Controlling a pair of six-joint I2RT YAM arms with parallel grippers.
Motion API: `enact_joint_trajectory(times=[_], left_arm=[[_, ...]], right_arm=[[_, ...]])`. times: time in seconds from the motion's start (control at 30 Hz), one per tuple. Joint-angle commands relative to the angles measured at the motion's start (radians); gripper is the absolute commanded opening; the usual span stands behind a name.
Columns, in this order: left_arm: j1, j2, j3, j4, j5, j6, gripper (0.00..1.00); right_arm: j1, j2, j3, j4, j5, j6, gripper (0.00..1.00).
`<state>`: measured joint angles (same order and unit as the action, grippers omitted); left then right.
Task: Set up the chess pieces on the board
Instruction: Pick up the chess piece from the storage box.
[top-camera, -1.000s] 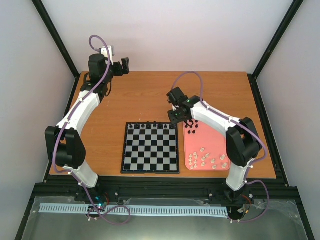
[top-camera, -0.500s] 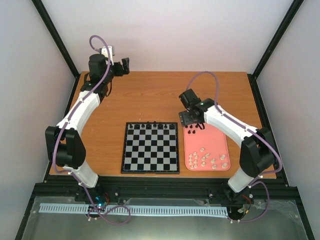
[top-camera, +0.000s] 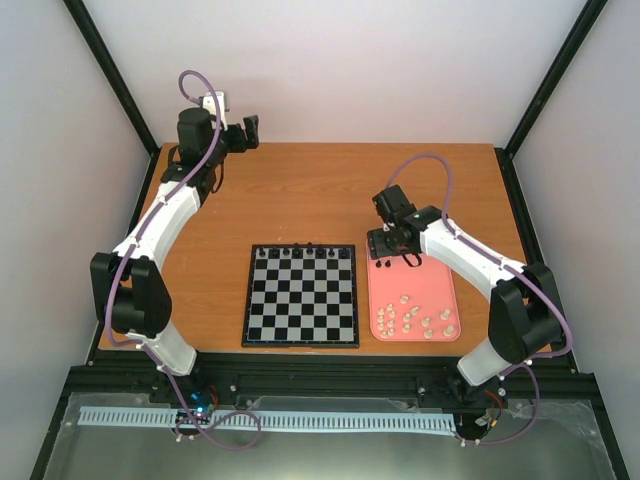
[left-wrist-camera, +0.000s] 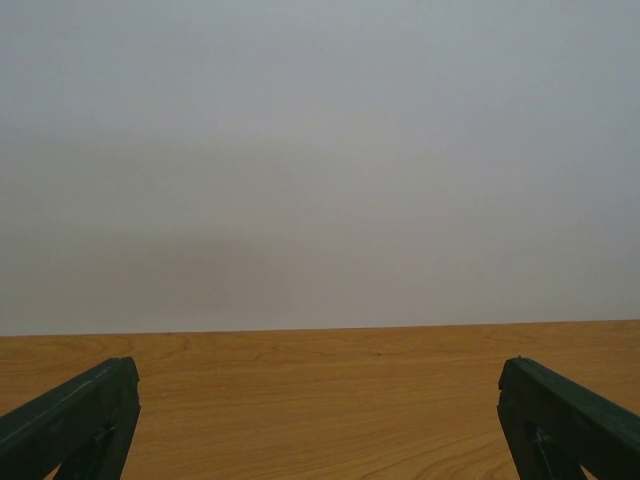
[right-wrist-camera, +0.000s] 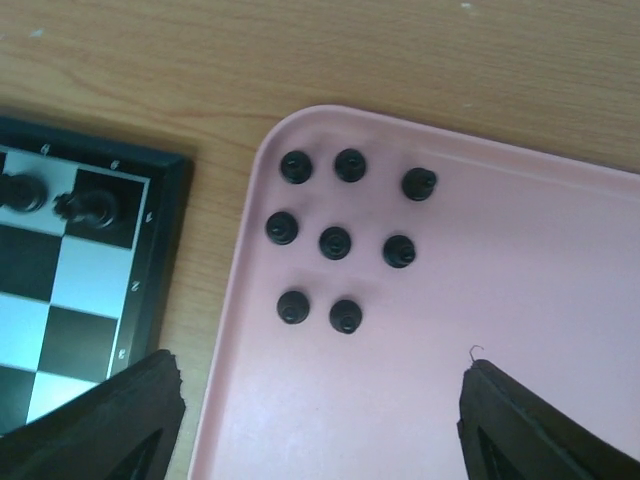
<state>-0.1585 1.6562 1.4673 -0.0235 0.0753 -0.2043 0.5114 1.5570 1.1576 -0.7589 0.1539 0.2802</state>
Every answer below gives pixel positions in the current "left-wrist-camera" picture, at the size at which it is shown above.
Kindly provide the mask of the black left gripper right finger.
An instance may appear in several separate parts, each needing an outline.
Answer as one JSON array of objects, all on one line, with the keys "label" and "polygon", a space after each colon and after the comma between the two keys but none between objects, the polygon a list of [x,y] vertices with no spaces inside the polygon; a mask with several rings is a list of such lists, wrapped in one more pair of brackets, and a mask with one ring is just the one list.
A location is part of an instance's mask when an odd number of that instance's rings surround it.
[{"label": "black left gripper right finger", "polygon": [[505,362],[497,413],[521,479],[637,479],[639,416],[536,361]]}]

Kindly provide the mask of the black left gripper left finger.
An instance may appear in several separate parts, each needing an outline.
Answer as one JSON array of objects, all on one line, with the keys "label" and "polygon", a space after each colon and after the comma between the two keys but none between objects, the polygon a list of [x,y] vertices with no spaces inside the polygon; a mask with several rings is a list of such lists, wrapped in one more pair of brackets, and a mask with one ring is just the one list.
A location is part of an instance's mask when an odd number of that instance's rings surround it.
[{"label": "black left gripper left finger", "polygon": [[133,358],[110,358],[1,417],[3,479],[119,479],[140,414]]}]

